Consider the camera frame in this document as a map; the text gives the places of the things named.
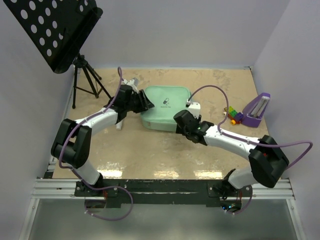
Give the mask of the mint green medicine case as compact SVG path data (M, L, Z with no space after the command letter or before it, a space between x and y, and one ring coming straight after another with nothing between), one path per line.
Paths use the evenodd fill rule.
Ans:
M188 88L183 86L148 86L145 95L154 107L140 114L143 127L149 130L175 132L177 123L174 115L186 107L191 96Z

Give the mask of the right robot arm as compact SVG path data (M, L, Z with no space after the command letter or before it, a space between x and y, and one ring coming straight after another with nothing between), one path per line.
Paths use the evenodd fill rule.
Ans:
M249 137L241 141L229 137L231 132L218 130L218 126L201 122L188 110L181 110L173 117L177 124L176 132L195 144L217 147L236 154L249 161L249 167L231 170L222 180L218 189L227 196L235 196L243 187L261 184L274 188L289 165L289 160L279 147L274 147L275 140L264 135L262 138Z

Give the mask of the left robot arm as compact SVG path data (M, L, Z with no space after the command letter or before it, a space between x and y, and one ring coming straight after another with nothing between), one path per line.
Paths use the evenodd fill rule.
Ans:
M60 167L72 170L82 180L88 193L99 196L106 187L102 174L89 161L92 136L118 124L128 112L139 114L154 107L144 90L136 91L130 85L121 85L116 95L98 112L78 120L64 119L50 153L58 159Z

